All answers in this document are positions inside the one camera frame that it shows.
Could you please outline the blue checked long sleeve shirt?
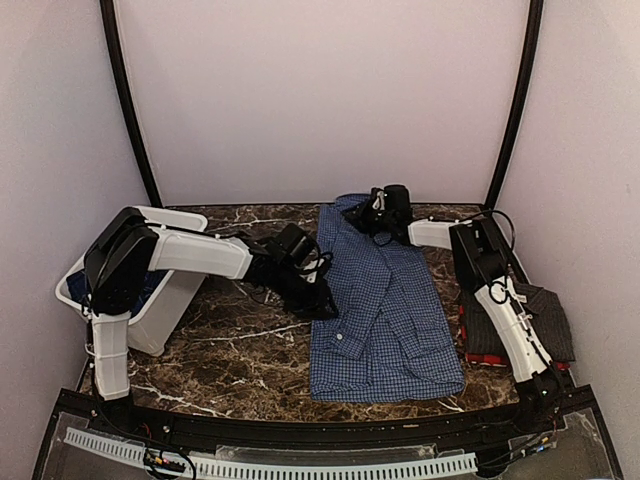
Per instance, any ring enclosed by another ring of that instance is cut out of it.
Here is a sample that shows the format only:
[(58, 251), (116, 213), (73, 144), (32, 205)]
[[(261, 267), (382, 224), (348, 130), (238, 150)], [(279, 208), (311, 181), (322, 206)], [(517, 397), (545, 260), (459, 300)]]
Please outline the blue checked long sleeve shirt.
[(428, 400), (461, 392), (465, 377), (421, 249), (356, 230), (344, 211), (363, 194), (320, 209), (317, 241), (332, 254), (326, 274), (338, 315), (313, 322), (315, 401)]

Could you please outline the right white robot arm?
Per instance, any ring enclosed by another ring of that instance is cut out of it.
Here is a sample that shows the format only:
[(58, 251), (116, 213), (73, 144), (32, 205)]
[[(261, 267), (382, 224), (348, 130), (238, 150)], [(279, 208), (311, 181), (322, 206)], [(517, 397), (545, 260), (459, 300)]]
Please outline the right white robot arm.
[(531, 315), (518, 299), (509, 277), (508, 251), (484, 212), (463, 220), (415, 220), (412, 211), (376, 210), (363, 203), (344, 213), (358, 231), (415, 247), (452, 252), (456, 279), (488, 314), (511, 364), (516, 390), (523, 401), (510, 413), (521, 434), (534, 432), (549, 416), (549, 401), (560, 395), (561, 381), (551, 355), (540, 341)]

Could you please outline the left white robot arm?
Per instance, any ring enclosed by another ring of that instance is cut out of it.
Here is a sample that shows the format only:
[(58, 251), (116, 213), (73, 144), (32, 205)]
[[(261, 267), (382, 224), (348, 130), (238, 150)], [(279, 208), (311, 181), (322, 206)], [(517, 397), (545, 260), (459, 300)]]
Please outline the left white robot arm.
[(261, 239), (219, 237), (154, 223), (138, 208), (121, 210), (84, 256), (93, 385), (106, 400), (103, 421), (120, 436), (141, 427), (140, 412), (122, 398), (130, 394), (128, 324), (148, 273), (190, 272), (248, 282), (275, 292), (284, 310), (298, 318), (327, 320), (338, 314), (324, 278), (331, 260), (295, 224)]

